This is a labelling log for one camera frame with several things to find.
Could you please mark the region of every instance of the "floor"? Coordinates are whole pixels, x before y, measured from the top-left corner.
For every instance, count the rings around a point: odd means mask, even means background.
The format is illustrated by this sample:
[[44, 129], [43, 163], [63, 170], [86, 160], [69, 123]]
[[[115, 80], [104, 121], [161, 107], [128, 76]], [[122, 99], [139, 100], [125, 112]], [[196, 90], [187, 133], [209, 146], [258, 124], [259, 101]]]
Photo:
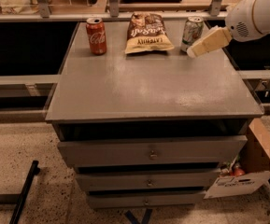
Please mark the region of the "floor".
[[[263, 117], [270, 131], [270, 116]], [[0, 111], [0, 193], [19, 193], [33, 160], [39, 161], [19, 223], [131, 223], [145, 208], [92, 210], [57, 150], [58, 138], [38, 111]], [[0, 224], [9, 223], [14, 205], [0, 205]], [[250, 195], [203, 200], [196, 205], [152, 207], [149, 223], [270, 223], [268, 183]]]

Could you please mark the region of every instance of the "wooden panel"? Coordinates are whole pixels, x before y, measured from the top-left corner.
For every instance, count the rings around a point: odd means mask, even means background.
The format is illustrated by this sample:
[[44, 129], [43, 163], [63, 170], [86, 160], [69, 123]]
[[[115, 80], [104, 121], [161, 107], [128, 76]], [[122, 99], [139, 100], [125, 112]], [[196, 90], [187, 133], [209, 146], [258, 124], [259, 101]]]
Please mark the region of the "wooden panel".
[[205, 191], [176, 192], [174, 194], [154, 193], [152, 195], [122, 195], [122, 196], [87, 196], [91, 208], [140, 207], [172, 204], [192, 204], [203, 200]]
[[120, 172], [77, 175], [76, 180], [84, 191], [210, 187], [219, 173], [220, 169]]
[[243, 135], [60, 142], [69, 167], [231, 161], [247, 142]]

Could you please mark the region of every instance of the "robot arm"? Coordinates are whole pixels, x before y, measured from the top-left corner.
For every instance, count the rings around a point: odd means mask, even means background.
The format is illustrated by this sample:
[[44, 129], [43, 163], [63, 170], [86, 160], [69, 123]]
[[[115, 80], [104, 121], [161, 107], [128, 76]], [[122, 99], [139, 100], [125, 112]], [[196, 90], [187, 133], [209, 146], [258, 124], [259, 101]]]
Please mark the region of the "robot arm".
[[231, 39], [244, 42], [270, 34], [270, 0], [242, 0], [229, 11], [226, 27], [214, 27], [188, 49], [188, 55], [197, 57], [226, 47]]

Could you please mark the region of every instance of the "desk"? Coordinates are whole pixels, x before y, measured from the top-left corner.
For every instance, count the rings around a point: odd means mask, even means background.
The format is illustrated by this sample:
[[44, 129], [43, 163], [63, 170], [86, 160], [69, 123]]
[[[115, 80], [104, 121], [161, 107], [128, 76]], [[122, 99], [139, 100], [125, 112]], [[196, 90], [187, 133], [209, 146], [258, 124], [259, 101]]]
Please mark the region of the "desk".
[[92, 208], [201, 201], [262, 110], [221, 49], [180, 51], [184, 21], [165, 23], [174, 49], [133, 55], [128, 22], [105, 25], [102, 56], [79, 25], [46, 116], [64, 161]]

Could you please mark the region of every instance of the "open box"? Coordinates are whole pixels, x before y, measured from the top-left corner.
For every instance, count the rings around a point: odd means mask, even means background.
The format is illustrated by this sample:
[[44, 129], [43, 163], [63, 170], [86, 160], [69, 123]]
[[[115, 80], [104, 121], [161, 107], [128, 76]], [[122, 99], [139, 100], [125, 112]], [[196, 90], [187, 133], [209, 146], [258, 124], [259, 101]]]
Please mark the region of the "open box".
[[254, 119], [248, 127], [248, 142], [240, 152], [245, 175], [218, 177], [205, 198], [219, 198], [251, 194], [270, 178], [270, 133], [261, 119]]

